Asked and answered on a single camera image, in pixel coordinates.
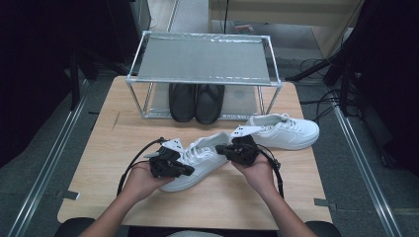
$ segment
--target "shoe sole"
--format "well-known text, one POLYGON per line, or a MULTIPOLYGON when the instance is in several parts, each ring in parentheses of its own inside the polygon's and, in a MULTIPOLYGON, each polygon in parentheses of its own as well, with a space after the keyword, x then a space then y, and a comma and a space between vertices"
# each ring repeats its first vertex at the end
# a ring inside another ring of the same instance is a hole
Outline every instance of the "shoe sole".
POLYGON ((305 143, 302 143, 302 144, 298 144, 298 145, 279 146, 277 143, 258 142, 259 139, 257 137, 256 138, 253 137, 253 139, 255 140, 255 142, 257 144, 266 146, 268 148, 280 148, 280 149, 284 149, 284 150, 301 150, 301 149, 304 149, 304 148, 307 148, 307 147, 311 146, 317 140, 317 138, 316 138, 315 140, 305 142, 305 143))
POLYGON ((178 191, 183 191, 186 190, 192 186, 194 186, 195 184, 197 184, 199 181, 201 181, 203 178, 205 178, 210 172, 218 169, 219 167, 225 165, 227 163, 227 160, 225 160, 225 162, 223 162, 222 164, 219 165, 215 165, 214 168, 207 170, 206 172, 200 174, 196 179, 192 180, 191 182, 187 183, 187 184, 183 184, 180 186, 176 186, 176 187, 160 187, 160 191, 164 191, 164 192, 178 192, 178 191))

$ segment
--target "shoelace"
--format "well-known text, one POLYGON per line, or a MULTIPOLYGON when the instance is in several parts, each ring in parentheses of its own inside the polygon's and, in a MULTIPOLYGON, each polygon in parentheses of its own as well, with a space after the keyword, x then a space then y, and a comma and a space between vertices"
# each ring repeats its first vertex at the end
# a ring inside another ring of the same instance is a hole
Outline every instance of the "shoelace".
MULTIPOLYGON (((290 118, 289 114, 282 114, 280 115, 281 118, 281 124, 280 127, 281 128, 291 128, 294 130, 300 130, 300 127, 298 126, 298 123, 296 122, 296 120, 290 118)), ((274 125, 267 125, 265 126, 265 131, 267 130, 271 130, 273 129, 275 126, 274 125)))
POLYGON ((283 120, 284 123, 284 128, 292 128, 294 130, 299 130, 299 126, 298 123, 296 122, 296 120, 290 118, 289 114, 282 114, 280 115, 281 119, 283 120))
POLYGON ((184 153, 182 154, 182 157, 179 159, 180 162, 182 162, 185 165, 195 165, 197 162, 195 161, 195 157, 199 155, 197 151, 197 147, 191 145, 192 147, 189 149, 186 149, 184 153))

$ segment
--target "white sneaker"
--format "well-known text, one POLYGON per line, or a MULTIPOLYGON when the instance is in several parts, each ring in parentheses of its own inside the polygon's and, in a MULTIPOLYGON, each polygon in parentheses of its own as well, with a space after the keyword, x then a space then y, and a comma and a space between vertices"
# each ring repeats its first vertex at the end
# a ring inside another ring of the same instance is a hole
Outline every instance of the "white sneaker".
POLYGON ((312 145, 320 130, 314 121, 290 118, 288 114, 253 116, 246 125, 265 126, 262 131, 252 134, 257 144, 287 150, 299 150, 312 145))
POLYGON ((209 137, 202 137, 185 149, 178 159, 179 162, 194 167, 195 171, 191 176, 180 176, 173 182, 160 187, 161 191, 178 192, 188 189, 203 179, 207 174, 227 163, 224 155, 218 155, 215 147, 221 144, 228 144, 229 134, 220 132, 209 137))

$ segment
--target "wooden table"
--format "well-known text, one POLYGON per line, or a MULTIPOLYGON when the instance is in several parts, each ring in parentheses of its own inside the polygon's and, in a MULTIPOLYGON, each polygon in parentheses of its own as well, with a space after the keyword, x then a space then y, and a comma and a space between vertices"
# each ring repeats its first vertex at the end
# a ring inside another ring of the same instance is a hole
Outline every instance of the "wooden table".
MULTIPOLYGON (((224 21, 227 0, 209 0, 211 20, 224 21)), ((340 46, 354 27, 364 0, 230 0, 227 21, 311 26, 323 56, 340 46)))
MULTIPOLYGON (((147 85, 140 87, 145 95, 147 85)), ((275 88, 263 88, 263 91, 267 98, 272 98, 275 88)), ((284 83, 273 113, 289 113, 302 118, 293 84, 284 83)), ((70 191, 80 193, 80 197, 63 201, 58 220, 97 218, 116 197, 121 174, 128 163, 150 141, 160 136, 181 138, 187 147, 199 137, 219 131, 231 132, 239 124, 244 121, 218 120, 211 125, 202 125, 194 119, 180 123, 167 118, 141 118, 126 78, 117 77, 69 187, 70 191)), ((158 145, 152 146, 144 154, 158 148, 158 145)), ((286 201, 297 215, 304 221, 331 222, 328 208, 314 205, 315 198, 325 198, 325 195, 311 147, 299 151, 272 151, 282 163, 286 201)), ((269 209, 229 163, 190 189, 177 193, 156 191, 128 213, 124 225, 277 229, 269 209)))

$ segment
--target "gray carpet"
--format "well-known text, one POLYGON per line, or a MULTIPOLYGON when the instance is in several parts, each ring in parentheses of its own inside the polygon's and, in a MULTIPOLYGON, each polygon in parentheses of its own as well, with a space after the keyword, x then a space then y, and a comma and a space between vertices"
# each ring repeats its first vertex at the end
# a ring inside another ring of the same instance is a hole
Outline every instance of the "gray carpet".
MULTIPOLYGON (((180 0, 172 31, 205 32, 207 22, 203 19, 207 18, 206 2, 205 0, 180 0)), ((213 25, 214 29, 219 31, 215 28, 219 27, 219 23, 213 22, 213 25)), ((307 58, 311 58, 314 54, 308 55, 307 58)), ((303 55, 296 55, 295 58, 289 55, 286 58, 282 56, 279 56, 282 77, 300 72, 303 55)), ((95 113, 100 111, 111 82, 117 76, 105 68, 100 68, 100 71, 101 74, 92 84, 85 107, 64 147, 25 236, 53 236, 59 226, 56 215, 62 200, 55 195, 58 191, 68 188, 91 128, 94 126, 97 117, 95 113)), ((304 79, 295 83, 302 102, 319 100, 327 92, 327 88, 321 83, 321 75, 316 73, 313 77, 314 79, 304 79)), ((329 106, 323 105, 320 109, 325 110, 329 106)), ((12 227, 26 194, 30 191, 68 116, 69 107, 70 97, 67 97, 42 126, 29 147, 0 169, 0 198, 2 200, 0 202, 0 236, 6 236, 12 227)), ((315 104, 302 106, 302 111, 306 119, 316 117, 315 104)), ((403 169, 391 170, 383 167, 376 145, 362 120, 350 118, 350 121, 395 213, 403 236, 419 236, 418 177, 403 169)), ((319 140, 313 145, 313 150, 324 191, 331 206, 330 213, 334 224, 344 237, 386 236, 335 113, 332 112, 322 118, 319 125, 321 133, 319 140)), ((126 227, 123 227, 119 236, 125 235, 126 227)))

